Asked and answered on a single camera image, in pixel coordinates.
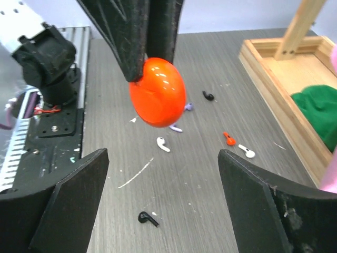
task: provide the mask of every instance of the orange egg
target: orange egg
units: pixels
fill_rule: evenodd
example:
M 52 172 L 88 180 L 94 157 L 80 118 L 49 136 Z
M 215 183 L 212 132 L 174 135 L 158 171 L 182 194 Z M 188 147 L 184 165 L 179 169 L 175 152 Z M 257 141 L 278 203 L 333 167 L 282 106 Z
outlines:
M 132 104 L 147 124 L 164 128 L 177 122 L 184 112 L 186 89 L 179 71 L 168 61 L 149 58 L 143 77 L 130 83 Z

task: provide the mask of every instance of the black earbud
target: black earbud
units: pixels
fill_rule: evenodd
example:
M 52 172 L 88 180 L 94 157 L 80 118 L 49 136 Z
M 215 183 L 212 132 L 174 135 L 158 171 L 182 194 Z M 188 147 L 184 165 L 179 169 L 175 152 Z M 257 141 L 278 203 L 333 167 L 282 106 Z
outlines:
M 205 97 L 208 101 L 214 100 L 214 96 L 213 96 L 211 93 L 210 93 L 210 94 L 207 94 L 205 91 L 203 91 L 202 94 L 204 95 L 204 97 Z
M 159 226 L 159 223 L 156 222 L 147 212 L 141 212 L 138 215 L 138 221 L 140 223 L 146 223 L 147 221 L 150 221 L 153 225 L 155 225 L 156 227 Z

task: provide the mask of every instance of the wooden table surface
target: wooden table surface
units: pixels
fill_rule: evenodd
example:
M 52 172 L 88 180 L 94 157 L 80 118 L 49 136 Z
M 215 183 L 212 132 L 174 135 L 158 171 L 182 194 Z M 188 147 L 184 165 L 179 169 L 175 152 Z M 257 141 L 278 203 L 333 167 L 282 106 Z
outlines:
M 84 154 L 108 148 L 110 168 L 88 252 L 236 253 L 217 155 L 230 149 L 245 156 L 226 145 L 224 131 L 256 152 L 252 163 L 314 186 L 238 59 L 244 39 L 284 32 L 179 35 L 174 64 L 195 106 L 178 121 L 183 133 L 131 121 L 136 112 L 128 84 L 107 44 L 92 40 Z M 207 101 L 203 90 L 215 101 Z M 171 153 L 158 148 L 157 137 L 164 137 Z M 140 224 L 141 211 L 160 226 Z

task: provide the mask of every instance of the green fabric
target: green fabric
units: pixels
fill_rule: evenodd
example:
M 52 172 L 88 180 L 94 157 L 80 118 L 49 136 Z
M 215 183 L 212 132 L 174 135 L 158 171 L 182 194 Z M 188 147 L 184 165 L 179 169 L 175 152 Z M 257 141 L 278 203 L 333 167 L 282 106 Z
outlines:
M 337 146 L 337 90 L 327 85 L 309 86 L 291 98 L 333 152 Z

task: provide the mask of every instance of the wooden box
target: wooden box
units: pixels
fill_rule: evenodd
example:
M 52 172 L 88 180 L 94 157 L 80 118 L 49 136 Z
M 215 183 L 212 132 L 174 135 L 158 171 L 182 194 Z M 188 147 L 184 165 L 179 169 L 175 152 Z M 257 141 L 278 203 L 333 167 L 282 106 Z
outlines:
M 276 61 L 273 56 L 282 40 L 246 40 L 239 58 L 318 186 L 332 154 L 290 95 L 310 85 L 337 89 L 337 74 L 330 62 L 334 44 L 324 36 L 305 37 L 292 59 Z

